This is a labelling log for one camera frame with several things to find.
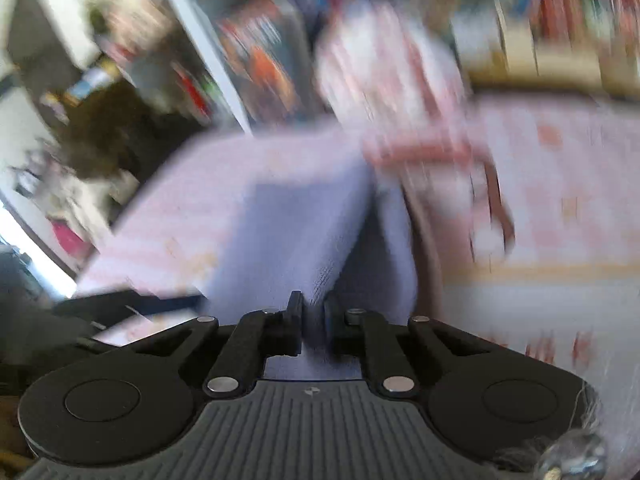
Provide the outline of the purple and mauve sweater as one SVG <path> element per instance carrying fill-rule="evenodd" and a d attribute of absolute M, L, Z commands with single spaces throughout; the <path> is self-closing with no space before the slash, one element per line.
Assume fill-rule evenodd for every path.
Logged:
<path fill-rule="evenodd" d="M 375 170 L 343 133 L 233 141 L 235 179 L 248 188 L 206 288 L 206 312 L 234 324 L 248 312 L 305 299 L 300 356 L 274 356 L 265 376 L 280 380 L 360 377 L 352 358 L 328 350 L 322 302 L 405 324 L 435 313 L 442 279 L 431 230 L 409 209 L 398 177 Z"/>

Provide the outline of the dark brown jacket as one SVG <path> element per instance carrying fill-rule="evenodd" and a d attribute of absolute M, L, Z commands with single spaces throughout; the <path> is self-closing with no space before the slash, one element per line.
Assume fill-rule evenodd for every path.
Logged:
<path fill-rule="evenodd" d="M 76 106 L 65 103 L 63 110 L 67 122 L 53 135 L 62 161 L 81 179 L 127 171 L 144 183 L 202 130 L 193 118 L 153 110 L 126 80 L 92 92 Z"/>

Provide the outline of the pink checkered table mat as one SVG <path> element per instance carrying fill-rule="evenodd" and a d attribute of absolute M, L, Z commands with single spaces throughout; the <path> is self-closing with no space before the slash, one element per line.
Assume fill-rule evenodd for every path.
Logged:
<path fill-rule="evenodd" d="M 488 96 L 404 132 L 322 122 L 202 134 L 145 185 L 79 295 L 200 292 L 232 323 L 307 304 L 305 378 L 329 375 L 322 299 L 442 322 L 601 390 L 639 382 L 639 111 Z"/>

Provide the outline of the white wooden bookshelf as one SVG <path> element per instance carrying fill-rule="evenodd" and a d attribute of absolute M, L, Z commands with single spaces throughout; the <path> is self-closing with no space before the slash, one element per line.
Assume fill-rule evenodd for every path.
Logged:
<path fill-rule="evenodd" d="M 472 88 L 639 95 L 639 0 L 168 0 L 244 131 L 422 125 Z"/>

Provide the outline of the pink white plush bunny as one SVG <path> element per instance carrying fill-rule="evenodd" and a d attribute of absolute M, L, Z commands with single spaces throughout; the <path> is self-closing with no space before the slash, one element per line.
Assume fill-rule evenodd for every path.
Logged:
<path fill-rule="evenodd" d="M 390 0 L 356 0 L 314 51 L 322 100 L 346 128 L 421 129 L 454 117 L 468 87 L 448 47 Z"/>

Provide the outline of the Harry Potter book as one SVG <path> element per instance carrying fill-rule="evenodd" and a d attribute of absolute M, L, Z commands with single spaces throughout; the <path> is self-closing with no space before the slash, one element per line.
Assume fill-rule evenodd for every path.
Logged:
<path fill-rule="evenodd" d="M 292 0 L 250 0 L 215 28 L 252 126 L 306 122 L 323 112 L 303 14 Z"/>

